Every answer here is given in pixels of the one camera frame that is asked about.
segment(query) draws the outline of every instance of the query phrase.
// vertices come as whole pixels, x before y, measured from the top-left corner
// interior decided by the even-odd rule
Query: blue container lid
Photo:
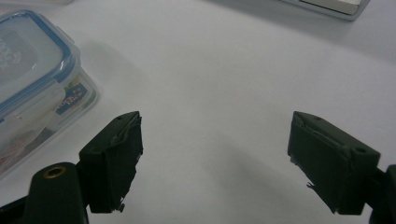
[[[78,63],[74,45],[29,10],[0,17],[0,122],[14,108],[62,82]]]

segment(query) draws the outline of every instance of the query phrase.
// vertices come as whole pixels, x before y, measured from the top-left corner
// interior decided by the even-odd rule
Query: plastic food container
[[[69,4],[73,0],[0,0],[0,2],[11,3],[11,4],[29,4],[29,3],[53,3],[53,4]]]
[[[86,111],[97,91],[73,41],[43,16],[0,16],[0,175]]]

